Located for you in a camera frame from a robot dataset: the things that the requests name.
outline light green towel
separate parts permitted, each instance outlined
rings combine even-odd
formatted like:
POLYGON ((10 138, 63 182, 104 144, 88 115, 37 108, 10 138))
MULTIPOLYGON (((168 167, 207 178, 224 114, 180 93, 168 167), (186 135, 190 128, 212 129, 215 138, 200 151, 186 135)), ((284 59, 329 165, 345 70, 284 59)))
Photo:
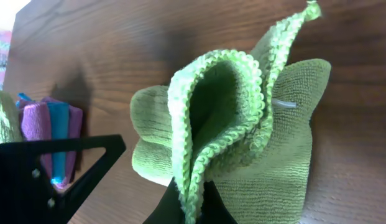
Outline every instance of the light green towel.
POLYGON ((206 180, 215 181, 240 224, 299 220, 311 154, 308 121, 330 65, 316 59, 284 66, 302 24, 318 16, 311 1, 271 27, 252 56, 209 52, 178 71, 169 87, 132 98, 141 137, 133 168, 163 185, 175 177, 187 224, 200 215, 206 180), (273 109, 274 98, 297 106, 273 109))
POLYGON ((23 141, 19 112, 11 96, 0 90, 0 143, 23 141))

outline wooden table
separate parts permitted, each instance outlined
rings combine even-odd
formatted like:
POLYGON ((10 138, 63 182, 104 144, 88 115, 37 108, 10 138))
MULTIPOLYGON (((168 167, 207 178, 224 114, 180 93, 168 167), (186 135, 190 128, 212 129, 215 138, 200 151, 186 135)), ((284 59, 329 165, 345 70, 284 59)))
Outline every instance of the wooden table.
MULTIPOLYGON (((320 1, 290 63, 333 65, 313 116, 301 223, 386 223, 386 0, 320 1)), ((128 150, 72 223, 142 223, 165 187, 131 167, 131 96, 213 49, 249 51, 304 0, 33 0, 16 17, 4 89, 83 108, 85 134, 121 133, 128 150)))

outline folded green towel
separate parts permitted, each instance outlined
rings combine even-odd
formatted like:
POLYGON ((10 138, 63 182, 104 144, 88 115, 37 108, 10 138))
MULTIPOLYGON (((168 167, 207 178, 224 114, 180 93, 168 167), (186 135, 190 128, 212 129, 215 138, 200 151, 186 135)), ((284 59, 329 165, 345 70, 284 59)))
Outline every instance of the folded green towel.
POLYGON ((140 136, 133 168, 163 185, 175 177, 187 224, 200 215, 206 180, 215 181, 238 223, 299 220, 310 163, 308 121, 330 65, 316 59, 284 66, 301 25, 318 16, 310 1, 271 27, 252 56, 209 52, 178 71, 169 87, 132 98, 140 136), (296 108, 273 108, 275 98, 296 108))
POLYGON ((0 143, 23 141, 19 112, 10 94, 0 90, 0 143))

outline screw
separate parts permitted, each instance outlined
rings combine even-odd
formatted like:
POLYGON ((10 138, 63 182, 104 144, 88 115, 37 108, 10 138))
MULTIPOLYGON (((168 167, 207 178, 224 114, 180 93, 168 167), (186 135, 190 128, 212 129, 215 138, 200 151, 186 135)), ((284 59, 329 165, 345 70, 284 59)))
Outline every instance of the screw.
POLYGON ((51 198, 48 200, 48 207, 53 208, 55 206, 55 199, 51 198))
POLYGON ((33 178, 38 178, 39 176, 41 176, 41 172, 39 172, 38 169, 35 169, 32 171, 32 177, 33 178))

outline towel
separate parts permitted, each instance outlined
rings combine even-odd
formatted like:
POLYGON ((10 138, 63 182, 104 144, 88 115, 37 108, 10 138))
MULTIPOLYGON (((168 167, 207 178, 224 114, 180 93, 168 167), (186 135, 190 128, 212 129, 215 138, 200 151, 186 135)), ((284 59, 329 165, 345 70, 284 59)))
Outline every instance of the towel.
POLYGON ((0 90, 0 144, 23 141, 17 108, 10 94, 0 90))
MULTIPOLYGON (((33 101, 19 101, 20 127, 23 137, 27 141, 51 140, 49 108, 46 103, 33 101)), ((52 155, 44 154, 40 158, 47 176, 52 178, 52 155)))
POLYGON ((285 67, 315 1, 270 28, 248 55, 215 50, 178 71, 169 87, 138 91, 131 119, 140 136, 132 166, 180 191, 185 223, 200 216, 213 180, 238 223, 297 223, 311 156, 309 120, 328 82, 321 59, 285 67), (296 108, 272 105, 274 99, 296 108))
MULTIPOLYGON (((45 97, 42 99, 42 102, 57 102, 61 103, 61 101, 55 100, 51 97, 45 97)), ((81 127, 82 127, 82 116, 83 112, 81 109, 76 108, 74 106, 69 106, 69 121, 68 121, 68 138, 79 138, 81 134, 81 127)), ((70 183, 71 177, 74 172, 74 165, 75 165, 75 157, 76 152, 67 152, 66 153, 66 162, 65 162, 65 181, 62 183, 62 185, 59 185, 60 188, 63 188, 67 184, 70 183)))
MULTIPOLYGON (((52 139, 66 139, 68 137, 69 106, 66 103, 47 103, 52 127, 52 139)), ((53 176, 52 184, 62 186, 65 179, 66 153, 52 154, 53 176)))

